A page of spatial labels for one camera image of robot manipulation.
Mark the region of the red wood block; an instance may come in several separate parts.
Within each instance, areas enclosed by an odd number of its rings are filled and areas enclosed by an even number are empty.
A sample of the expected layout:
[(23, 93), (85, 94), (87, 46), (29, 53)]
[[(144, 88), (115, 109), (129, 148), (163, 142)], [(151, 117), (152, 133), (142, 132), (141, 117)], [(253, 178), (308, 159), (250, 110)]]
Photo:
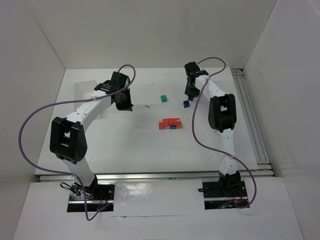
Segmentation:
[(179, 118), (174, 119), (174, 125), (175, 126), (180, 126), (182, 124), (181, 120)]
[(162, 122), (159, 122), (159, 123), (158, 123), (158, 128), (159, 128), (160, 130), (164, 130), (164, 129), (165, 129), (165, 125), (164, 125)]

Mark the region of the white plastic bin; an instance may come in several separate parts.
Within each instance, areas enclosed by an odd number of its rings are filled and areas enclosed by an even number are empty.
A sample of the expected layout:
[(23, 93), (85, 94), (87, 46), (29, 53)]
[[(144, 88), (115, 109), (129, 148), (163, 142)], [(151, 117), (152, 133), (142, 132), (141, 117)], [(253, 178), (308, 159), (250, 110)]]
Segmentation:
[(75, 100), (89, 99), (96, 85), (97, 85), (97, 82), (95, 80), (87, 80), (87, 81), (75, 83), (74, 99)]

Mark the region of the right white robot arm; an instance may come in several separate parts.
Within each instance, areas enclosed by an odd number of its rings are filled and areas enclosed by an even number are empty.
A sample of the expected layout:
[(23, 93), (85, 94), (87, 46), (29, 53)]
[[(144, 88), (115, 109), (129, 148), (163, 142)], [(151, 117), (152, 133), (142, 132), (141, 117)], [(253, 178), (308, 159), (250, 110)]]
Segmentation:
[(209, 100), (208, 123), (222, 141), (223, 157), (219, 164), (218, 191), (230, 197), (241, 185), (241, 175), (237, 161), (233, 158), (234, 128), (237, 122), (236, 98), (226, 93), (209, 78), (206, 70), (201, 70), (196, 62), (184, 65), (187, 76), (185, 94), (189, 99), (205, 96)]

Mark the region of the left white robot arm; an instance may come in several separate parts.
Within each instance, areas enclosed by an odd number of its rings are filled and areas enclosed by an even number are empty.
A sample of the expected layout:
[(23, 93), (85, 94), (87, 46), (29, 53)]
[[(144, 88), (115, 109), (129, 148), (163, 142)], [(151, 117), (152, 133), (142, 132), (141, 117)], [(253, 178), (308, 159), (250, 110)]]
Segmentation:
[(112, 104), (115, 104), (119, 111), (133, 110), (128, 87), (130, 83), (127, 75), (113, 72), (110, 80), (94, 88), (89, 101), (64, 118), (55, 117), (51, 123), (50, 151), (61, 159), (74, 175), (75, 185), (83, 185), (92, 198), (98, 198), (105, 190), (98, 184), (98, 179), (85, 158), (88, 150), (85, 133), (90, 124)]

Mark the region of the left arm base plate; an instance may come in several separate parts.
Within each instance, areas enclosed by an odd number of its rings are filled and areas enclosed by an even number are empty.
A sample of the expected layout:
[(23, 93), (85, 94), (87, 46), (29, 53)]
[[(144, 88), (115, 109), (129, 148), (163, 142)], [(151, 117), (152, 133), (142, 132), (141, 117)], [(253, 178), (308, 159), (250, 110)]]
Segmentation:
[[(72, 183), (71, 185), (62, 182), (60, 187), (69, 191), (67, 212), (68, 213), (84, 213), (85, 212), (85, 197), (81, 187)], [(87, 211), (97, 212), (113, 212), (114, 211), (114, 196), (115, 184), (101, 184), (96, 193), (85, 192), (87, 199)]]

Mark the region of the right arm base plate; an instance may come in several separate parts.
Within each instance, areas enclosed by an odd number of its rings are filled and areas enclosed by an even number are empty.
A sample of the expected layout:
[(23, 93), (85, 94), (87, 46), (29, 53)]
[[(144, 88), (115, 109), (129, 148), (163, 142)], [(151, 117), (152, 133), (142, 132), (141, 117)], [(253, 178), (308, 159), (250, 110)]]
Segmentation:
[(205, 210), (234, 209), (245, 207), (249, 203), (244, 181), (241, 181), (238, 187), (226, 192), (223, 192), (217, 181), (203, 182), (198, 192), (203, 194)]

